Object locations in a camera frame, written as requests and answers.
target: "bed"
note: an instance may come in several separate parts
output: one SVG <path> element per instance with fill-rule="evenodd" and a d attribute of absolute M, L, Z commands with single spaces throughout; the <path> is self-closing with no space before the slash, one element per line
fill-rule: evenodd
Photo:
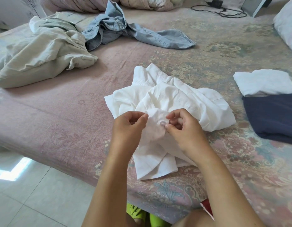
<path fill-rule="evenodd" d="M 154 63 L 168 75 L 220 92 L 237 123 L 207 137 L 267 226 L 292 226 L 292 145 L 259 138 L 252 130 L 233 80 L 235 71 L 279 69 L 292 77 L 292 50 L 272 25 L 273 15 L 221 18 L 191 11 L 193 0 L 169 12 L 129 10 L 128 22 L 152 30 L 177 28 L 197 42 L 172 50 L 119 38 L 92 53 L 95 65 L 19 88 L 0 88 L 0 144 L 96 186 L 109 150 L 113 117 L 104 96 L 131 84 L 136 65 Z M 95 14 L 64 12 L 81 27 Z M 29 35 L 28 25 L 0 34 L 6 45 Z M 170 223 L 200 208 L 207 198 L 202 174 L 193 166 L 138 181 L 128 167 L 128 201 Z"/>

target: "tile floor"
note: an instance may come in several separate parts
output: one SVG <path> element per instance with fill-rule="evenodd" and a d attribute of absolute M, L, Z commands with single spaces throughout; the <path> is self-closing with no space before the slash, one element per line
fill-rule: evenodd
<path fill-rule="evenodd" d="M 0 227 L 79 227 L 94 189 L 0 147 Z"/>

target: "light blue denim jacket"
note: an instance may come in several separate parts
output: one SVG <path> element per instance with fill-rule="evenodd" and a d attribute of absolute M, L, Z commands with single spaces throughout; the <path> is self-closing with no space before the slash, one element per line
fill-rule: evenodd
<path fill-rule="evenodd" d="M 88 51 L 116 40 L 119 36 L 131 36 L 140 42 L 162 48 L 186 49 L 195 45 L 183 32 L 168 29 L 154 32 L 138 24 L 127 24 L 122 9 L 108 0 L 106 11 L 99 14 L 82 32 Z"/>

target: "folded white shirt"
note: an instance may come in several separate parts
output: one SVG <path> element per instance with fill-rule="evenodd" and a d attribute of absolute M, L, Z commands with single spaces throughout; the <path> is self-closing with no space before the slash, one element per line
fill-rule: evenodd
<path fill-rule="evenodd" d="M 235 124 L 232 110 L 217 91 L 190 87 L 178 78 L 168 76 L 154 64 L 146 69 L 136 66 L 132 85 L 104 98 L 114 118 L 127 111 L 149 114 L 139 146 L 133 154 L 138 179 L 158 178 L 178 171 L 180 166 L 195 165 L 160 125 L 169 122 L 166 115 L 172 110 L 185 108 L 198 119 L 205 131 Z"/>
<path fill-rule="evenodd" d="M 287 72 L 260 69 L 253 72 L 235 72 L 233 78 L 243 96 L 292 93 L 292 81 Z"/>

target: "green slipper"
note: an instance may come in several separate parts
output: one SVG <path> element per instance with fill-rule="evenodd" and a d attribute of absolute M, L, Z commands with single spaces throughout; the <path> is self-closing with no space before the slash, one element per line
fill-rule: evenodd
<path fill-rule="evenodd" d="M 149 219 L 150 219 L 150 225 L 151 227 L 170 227 L 171 225 L 164 221 L 163 219 L 153 215 L 149 214 Z"/>
<path fill-rule="evenodd" d="M 127 203 L 126 205 L 126 213 L 128 213 L 133 219 L 140 218 L 144 221 L 146 221 L 146 211 Z"/>

